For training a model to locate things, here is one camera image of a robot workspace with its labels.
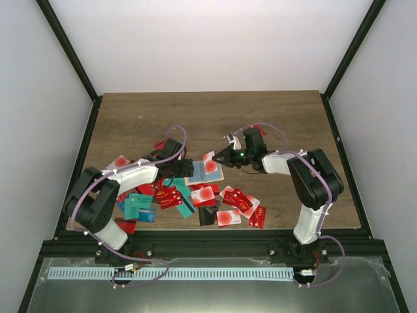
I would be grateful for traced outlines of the blue VIP card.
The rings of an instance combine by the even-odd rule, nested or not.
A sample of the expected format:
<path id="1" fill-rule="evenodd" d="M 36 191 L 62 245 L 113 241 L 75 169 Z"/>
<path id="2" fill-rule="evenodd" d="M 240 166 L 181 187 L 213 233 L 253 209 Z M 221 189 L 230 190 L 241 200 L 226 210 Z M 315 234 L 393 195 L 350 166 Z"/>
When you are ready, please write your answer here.
<path id="1" fill-rule="evenodd" d="M 203 169 L 203 162 L 202 161 L 193 161 L 194 166 L 194 173 L 192 177 L 188 178 L 188 183 L 198 183 L 202 181 L 203 175 L 202 175 L 202 169 Z"/>
<path id="2" fill-rule="evenodd" d="M 213 173 L 208 173 L 204 175 L 204 182 L 213 182 L 213 181 L 222 181 L 224 180 L 222 170 L 217 170 Z"/>

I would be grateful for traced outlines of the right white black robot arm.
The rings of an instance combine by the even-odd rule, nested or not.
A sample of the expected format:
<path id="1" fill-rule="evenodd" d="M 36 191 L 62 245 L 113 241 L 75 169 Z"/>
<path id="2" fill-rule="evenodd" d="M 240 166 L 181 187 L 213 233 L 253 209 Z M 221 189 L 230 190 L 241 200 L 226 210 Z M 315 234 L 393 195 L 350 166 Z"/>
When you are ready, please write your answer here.
<path id="1" fill-rule="evenodd" d="M 343 181 L 322 149 L 272 151 L 258 128 L 247 128 L 242 135 L 244 147 L 237 133 L 230 133 L 226 136 L 228 146 L 212 160 L 229 168 L 251 166 L 258 173 L 291 177 L 302 206 L 293 230 L 297 241 L 290 245 L 289 253 L 294 261 L 303 263 L 312 256 L 311 244 L 320 238 L 330 208 L 344 191 Z"/>

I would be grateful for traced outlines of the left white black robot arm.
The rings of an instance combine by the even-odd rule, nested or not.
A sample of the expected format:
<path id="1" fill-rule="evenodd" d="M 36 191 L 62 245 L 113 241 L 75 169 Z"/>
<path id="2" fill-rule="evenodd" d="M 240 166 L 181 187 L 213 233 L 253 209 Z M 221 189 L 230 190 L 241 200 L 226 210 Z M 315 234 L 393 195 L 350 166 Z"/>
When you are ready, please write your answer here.
<path id="1" fill-rule="evenodd" d="M 100 171 L 85 169 L 64 202 L 63 211 L 93 237 L 110 247 L 118 263 L 133 256 L 128 234 L 112 219 L 117 198 L 140 185 L 161 179 L 185 178 L 194 174 L 193 160 L 186 158 L 186 146 L 168 138 L 161 149 L 152 151 L 120 168 Z"/>

